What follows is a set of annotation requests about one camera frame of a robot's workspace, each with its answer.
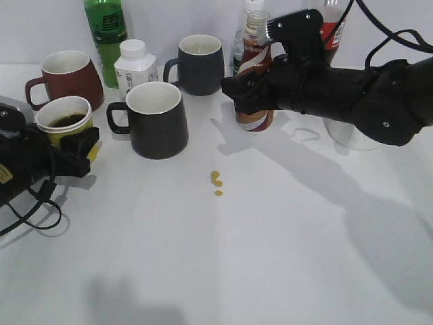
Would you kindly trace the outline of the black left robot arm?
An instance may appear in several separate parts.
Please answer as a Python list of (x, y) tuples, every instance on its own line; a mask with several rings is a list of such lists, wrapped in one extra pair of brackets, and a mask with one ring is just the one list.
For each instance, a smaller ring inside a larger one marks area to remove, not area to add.
[(87, 157), (99, 140), (90, 127), (60, 140), (56, 148), (34, 123), (15, 136), (1, 136), (1, 205), (11, 201), (44, 177), (82, 178), (90, 170)]

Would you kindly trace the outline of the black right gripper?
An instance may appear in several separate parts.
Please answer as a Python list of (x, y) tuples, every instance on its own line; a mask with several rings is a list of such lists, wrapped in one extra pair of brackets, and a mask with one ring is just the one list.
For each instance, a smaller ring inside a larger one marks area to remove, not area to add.
[(273, 61), (270, 89), (268, 78), (257, 74), (221, 80), (221, 90), (233, 100), (236, 112), (253, 115), (280, 108), (308, 115), (329, 114), (330, 64), (320, 35), (322, 24), (317, 9), (303, 9), (260, 24), (257, 43), (280, 43), (285, 53)]

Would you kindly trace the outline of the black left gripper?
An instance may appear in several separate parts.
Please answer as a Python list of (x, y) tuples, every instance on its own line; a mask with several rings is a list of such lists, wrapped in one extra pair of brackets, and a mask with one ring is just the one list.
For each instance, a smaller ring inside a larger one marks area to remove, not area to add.
[(1, 135), (1, 189), (22, 190), (43, 177), (84, 177), (99, 148), (99, 129), (67, 135), (54, 147), (36, 125), (13, 137)]

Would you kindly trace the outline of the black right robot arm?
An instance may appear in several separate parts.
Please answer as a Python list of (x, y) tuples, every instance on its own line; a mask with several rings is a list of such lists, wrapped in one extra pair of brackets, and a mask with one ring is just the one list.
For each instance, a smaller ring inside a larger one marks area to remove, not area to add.
[(258, 42), (282, 44), (264, 73), (249, 72), (222, 80), (223, 93), (237, 112), (291, 110), (354, 125), (382, 144), (404, 146), (432, 124), (432, 59), (405, 59), (362, 70), (334, 68), (325, 59), (316, 9), (267, 20)]

